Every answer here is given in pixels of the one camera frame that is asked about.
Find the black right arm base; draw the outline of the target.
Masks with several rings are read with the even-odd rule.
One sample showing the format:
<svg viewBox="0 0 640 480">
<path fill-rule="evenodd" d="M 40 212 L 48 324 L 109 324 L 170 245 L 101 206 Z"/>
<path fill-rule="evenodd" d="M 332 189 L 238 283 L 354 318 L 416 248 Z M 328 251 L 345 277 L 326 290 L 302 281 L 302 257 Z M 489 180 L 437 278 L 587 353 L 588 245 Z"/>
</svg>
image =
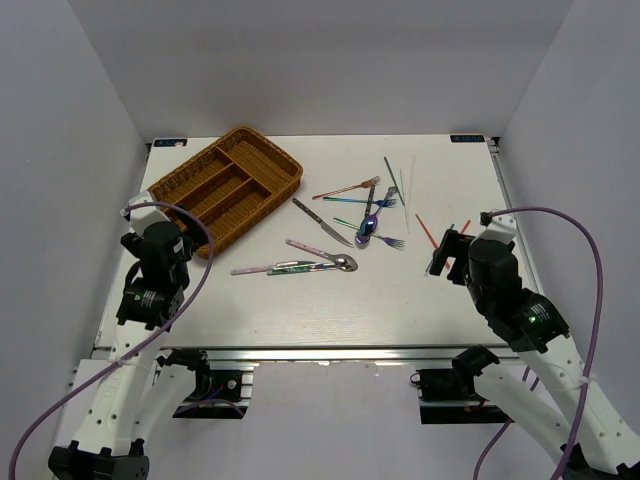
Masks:
<svg viewBox="0 0 640 480">
<path fill-rule="evenodd" d="M 508 420 L 497 406 L 479 396 L 448 369 L 420 369 L 410 376 L 419 397 L 423 425 L 499 424 Z"/>
</svg>

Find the clear white chopstick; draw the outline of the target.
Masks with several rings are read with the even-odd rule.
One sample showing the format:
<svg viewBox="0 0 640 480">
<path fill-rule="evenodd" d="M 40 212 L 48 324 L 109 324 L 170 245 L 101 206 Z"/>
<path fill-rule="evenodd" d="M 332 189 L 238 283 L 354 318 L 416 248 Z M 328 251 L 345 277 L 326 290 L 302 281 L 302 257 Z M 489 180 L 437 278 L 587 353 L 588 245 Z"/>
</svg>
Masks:
<svg viewBox="0 0 640 480">
<path fill-rule="evenodd" d="M 411 168 L 410 168 L 408 203 L 407 203 L 407 208 L 409 210 L 411 209 L 411 202 L 412 202 L 412 198 L 413 198 L 416 163 L 417 163 L 417 157 L 416 157 L 416 154 L 413 154 L 412 155 L 412 160 L 411 160 Z"/>
</svg>

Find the iridescent purple spoon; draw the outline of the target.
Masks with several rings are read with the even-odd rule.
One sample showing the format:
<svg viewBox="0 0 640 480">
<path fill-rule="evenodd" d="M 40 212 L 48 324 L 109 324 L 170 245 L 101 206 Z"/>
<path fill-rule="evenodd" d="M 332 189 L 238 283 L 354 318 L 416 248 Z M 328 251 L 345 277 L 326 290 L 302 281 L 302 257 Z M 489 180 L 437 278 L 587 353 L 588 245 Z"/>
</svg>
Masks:
<svg viewBox="0 0 640 480">
<path fill-rule="evenodd" d="M 383 207 L 378 207 L 374 213 L 365 216 L 362 220 L 355 235 L 356 246 L 358 248 L 365 247 L 369 243 L 371 236 L 377 229 L 379 223 L 378 216 L 382 210 Z"/>
</svg>

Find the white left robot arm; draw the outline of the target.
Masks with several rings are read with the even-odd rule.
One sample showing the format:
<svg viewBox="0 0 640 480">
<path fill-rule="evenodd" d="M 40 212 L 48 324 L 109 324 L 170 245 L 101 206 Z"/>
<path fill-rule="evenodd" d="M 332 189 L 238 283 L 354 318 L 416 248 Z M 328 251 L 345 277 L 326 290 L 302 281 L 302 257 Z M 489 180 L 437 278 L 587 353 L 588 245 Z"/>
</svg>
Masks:
<svg viewBox="0 0 640 480">
<path fill-rule="evenodd" d="M 160 351 L 189 298 L 187 264 L 213 241 L 204 224 L 183 219 L 154 222 L 125 234 L 135 258 L 117 312 L 116 338 L 105 375 L 79 429 L 66 446 L 53 448 L 48 467 L 57 479 L 145 479 L 148 440 L 188 398 L 211 387 L 207 355 L 197 349 Z"/>
</svg>

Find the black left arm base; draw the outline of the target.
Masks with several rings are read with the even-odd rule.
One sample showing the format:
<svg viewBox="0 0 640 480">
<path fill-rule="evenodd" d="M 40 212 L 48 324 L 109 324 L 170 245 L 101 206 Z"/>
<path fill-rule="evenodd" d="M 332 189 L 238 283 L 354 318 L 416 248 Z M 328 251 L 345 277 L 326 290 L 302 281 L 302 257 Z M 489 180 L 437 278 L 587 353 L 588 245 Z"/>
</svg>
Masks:
<svg viewBox="0 0 640 480">
<path fill-rule="evenodd" d="M 163 365 L 185 367 L 195 381 L 174 418 L 242 419 L 246 414 L 251 385 L 248 371 L 213 368 L 206 352 L 194 349 L 172 349 Z"/>
</svg>

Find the dark handled silver spoon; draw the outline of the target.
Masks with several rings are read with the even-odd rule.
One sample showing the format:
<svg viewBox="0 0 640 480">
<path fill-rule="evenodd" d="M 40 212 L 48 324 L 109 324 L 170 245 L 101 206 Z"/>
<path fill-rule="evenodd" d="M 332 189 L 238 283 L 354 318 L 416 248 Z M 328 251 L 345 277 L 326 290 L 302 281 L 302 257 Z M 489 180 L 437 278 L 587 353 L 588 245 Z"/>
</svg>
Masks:
<svg viewBox="0 0 640 480">
<path fill-rule="evenodd" d="M 397 188 L 395 186 L 391 186 L 387 189 L 386 195 L 382 200 L 375 199 L 375 189 L 376 186 L 373 185 L 369 188 L 367 203 L 365 207 L 365 216 L 371 216 L 371 210 L 374 205 L 378 207 L 378 209 L 382 208 L 391 208 L 395 206 L 396 199 L 394 196 L 397 193 Z"/>
</svg>

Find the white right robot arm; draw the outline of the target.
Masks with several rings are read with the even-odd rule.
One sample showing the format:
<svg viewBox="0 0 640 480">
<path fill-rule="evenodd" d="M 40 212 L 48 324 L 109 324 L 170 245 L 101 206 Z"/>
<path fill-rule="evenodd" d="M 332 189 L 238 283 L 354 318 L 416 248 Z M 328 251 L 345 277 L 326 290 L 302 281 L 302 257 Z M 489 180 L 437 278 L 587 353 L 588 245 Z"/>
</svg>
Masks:
<svg viewBox="0 0 640 480">
<path fill-rule="evenodd" d="M 429 274 L 465 287 L 489 328 L 534 373 L 554 401 L 539 399 L 477 345 L 452 361 L 451 384 L 461 397 L 496 405 L 548 454 L 562 479 L 636 479 L 639 436 L 591 377 L 569 326 L 545 296 L 522 285 L 513 253 L 515 229 L 503 218 L 478 236 L 445 231 Z"/>
</svg>

